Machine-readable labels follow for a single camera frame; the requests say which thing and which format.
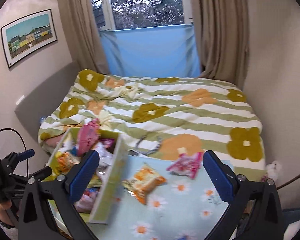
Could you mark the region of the pink striped snack bag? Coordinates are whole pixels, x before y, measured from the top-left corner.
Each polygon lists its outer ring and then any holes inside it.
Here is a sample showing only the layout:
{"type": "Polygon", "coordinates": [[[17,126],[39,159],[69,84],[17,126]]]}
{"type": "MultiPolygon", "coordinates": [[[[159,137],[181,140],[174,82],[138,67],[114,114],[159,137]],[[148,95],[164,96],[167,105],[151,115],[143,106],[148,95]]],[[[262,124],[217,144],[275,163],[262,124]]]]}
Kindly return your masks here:
{"type": "Polygon", "coordinates": [[[77,134],[76,154],[81,157],[88,152],[93,144],[98,141],[100,134],[100,121],[99,119],[93,119],[89,123],[83,125],[77,134]]]}

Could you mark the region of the window with trees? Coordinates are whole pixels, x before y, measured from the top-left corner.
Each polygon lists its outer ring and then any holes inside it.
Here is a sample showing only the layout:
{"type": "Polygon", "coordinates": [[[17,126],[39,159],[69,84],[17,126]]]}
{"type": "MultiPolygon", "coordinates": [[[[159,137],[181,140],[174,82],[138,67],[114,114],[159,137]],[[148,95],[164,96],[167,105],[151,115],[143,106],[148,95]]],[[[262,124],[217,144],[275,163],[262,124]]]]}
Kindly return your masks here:
{"type": "Polygon", "coordinates": [[[193,23],[190,0],[91,0],[101,31],[193,23]]]}

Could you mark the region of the beige curtain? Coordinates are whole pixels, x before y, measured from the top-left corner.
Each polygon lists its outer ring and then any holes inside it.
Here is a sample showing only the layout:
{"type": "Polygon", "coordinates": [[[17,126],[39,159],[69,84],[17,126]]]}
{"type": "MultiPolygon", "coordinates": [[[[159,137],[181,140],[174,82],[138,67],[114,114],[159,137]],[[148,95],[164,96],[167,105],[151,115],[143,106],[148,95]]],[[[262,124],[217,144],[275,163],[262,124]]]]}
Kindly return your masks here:
{"type": "Polygon", "coordinates": [[[247,0],[190,0],[200,77],[243,88],[248,72],[247,0]]]}
{"type": "Polygon", "coordinates": [[[91,0],[57,0],[70,55],[82,69],[109,74],[91,0]]]}

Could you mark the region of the striped floral blanket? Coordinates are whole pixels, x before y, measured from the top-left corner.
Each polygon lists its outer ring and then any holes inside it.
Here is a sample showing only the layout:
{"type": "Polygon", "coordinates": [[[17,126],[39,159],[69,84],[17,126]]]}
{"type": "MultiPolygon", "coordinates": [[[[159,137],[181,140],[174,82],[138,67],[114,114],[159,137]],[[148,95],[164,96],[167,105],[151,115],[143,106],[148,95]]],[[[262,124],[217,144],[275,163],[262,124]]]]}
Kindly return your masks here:
{"type": "Polygon", "coordinates": [[[262,123],[245,94],[232,83],[189,77],[120,77],[89,69],[50,110],[38,142],[98,119],[102,129],[120,133],[128,147],[152,158],[175,160],[182,152],[212,150],[246,175],[266,166],[262,123]]]}

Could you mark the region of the framed landscape picture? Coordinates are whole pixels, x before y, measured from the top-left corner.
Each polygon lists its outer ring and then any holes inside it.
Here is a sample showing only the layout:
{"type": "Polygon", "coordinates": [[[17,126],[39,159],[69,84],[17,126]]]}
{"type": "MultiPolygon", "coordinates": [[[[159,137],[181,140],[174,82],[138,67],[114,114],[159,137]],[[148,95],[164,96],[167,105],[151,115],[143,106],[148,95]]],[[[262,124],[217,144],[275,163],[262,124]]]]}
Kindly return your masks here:
{"type": "Polygon", "coordinates": [[[39,49],[57,41],[52,10],[23,16],[1,28],[1,41],[8,68],[39,49]]]}

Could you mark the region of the pink white snack bag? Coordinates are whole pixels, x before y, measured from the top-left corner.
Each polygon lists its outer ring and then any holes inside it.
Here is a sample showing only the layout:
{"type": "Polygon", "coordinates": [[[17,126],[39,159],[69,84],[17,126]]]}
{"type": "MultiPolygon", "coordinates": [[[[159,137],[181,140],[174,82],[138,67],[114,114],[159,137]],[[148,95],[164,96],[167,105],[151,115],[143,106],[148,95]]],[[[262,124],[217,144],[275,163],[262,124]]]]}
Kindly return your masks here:
{"type": "Polygon", "coordinates": [[[186,153],[182,153],[166,170],[178,176],[187,176],[194,180],[200,169],[203,154],[203,152],[197,152],[189,156],[186,153]]]}

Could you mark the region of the daisy print tablecloth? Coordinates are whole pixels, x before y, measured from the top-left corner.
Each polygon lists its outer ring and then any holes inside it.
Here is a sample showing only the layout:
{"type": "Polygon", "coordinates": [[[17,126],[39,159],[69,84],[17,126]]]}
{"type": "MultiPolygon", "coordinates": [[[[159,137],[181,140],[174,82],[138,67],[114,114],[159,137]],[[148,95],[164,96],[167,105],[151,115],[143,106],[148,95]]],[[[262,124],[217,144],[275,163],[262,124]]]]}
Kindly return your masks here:
{"type": "Polygon", "coordinates": [[[129,156],[123,179],[144,164],[157,170],[167,183],[156,187],[143,205],[118,186],[107,224],[88,226],[98,239],[204,239],[228,204],[221,200],[206,170],[194,180],[166,170],[171,162],[129,156]]]}

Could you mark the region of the green cardboard box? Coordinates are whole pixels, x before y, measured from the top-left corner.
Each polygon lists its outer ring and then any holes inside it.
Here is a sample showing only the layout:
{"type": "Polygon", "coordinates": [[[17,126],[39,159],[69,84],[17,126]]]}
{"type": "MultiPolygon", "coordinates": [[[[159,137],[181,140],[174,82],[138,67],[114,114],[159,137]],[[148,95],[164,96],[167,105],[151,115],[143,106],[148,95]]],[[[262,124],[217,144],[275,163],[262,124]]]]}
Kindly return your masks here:
{"type": "Polygon", "coordinates": [[[100,130],[102,139],[114,139],[114,152],[111,164],[103,171],[97,171],[102,180],[101,189],[99,190],[94,201],[93,208],[89,214],[80,213],[86,223],[106,224],[110,215],[114,194],[118,187],[122,172],[126,165],[127,150],[123,141],[122,134],[100,130]]]}

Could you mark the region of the orange snack bag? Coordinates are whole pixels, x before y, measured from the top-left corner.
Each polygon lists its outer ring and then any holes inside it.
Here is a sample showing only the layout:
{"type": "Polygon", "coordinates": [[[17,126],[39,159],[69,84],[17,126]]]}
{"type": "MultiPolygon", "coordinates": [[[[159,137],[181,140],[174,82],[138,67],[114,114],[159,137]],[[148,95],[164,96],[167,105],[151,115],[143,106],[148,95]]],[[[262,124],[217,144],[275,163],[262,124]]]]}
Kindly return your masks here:
{"type": "Polygon", "coordinates": [[[166,183],[166,178],[154,168],[144,163],[130,179],[125,179],[121,185],[141,204],[147,204],[147,196],[157,187],[166,183]]]}

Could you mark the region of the left beige curtain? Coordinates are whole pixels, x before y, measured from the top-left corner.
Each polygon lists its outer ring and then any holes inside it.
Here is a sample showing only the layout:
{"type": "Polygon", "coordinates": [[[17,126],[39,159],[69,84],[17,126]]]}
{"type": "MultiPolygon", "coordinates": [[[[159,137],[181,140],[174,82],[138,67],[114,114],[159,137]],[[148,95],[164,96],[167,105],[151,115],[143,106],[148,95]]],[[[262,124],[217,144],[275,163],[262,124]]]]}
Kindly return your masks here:
{"type": "Polygon", "coordinates": [[[91,0],[57,0],[70,55],[82,69],[109,74],[91,0]]]}

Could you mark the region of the blue window cloth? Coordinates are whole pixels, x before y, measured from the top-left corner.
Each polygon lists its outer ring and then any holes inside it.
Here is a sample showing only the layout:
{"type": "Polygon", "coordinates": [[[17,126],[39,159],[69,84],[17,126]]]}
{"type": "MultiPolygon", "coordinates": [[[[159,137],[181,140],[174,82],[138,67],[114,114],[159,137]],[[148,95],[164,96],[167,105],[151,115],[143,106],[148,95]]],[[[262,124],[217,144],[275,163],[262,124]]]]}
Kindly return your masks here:
{"type": "Polygon", "coordinates": [[[110,73],[125,77],[198,77],[190,24],[100,32],[110,73]]]}

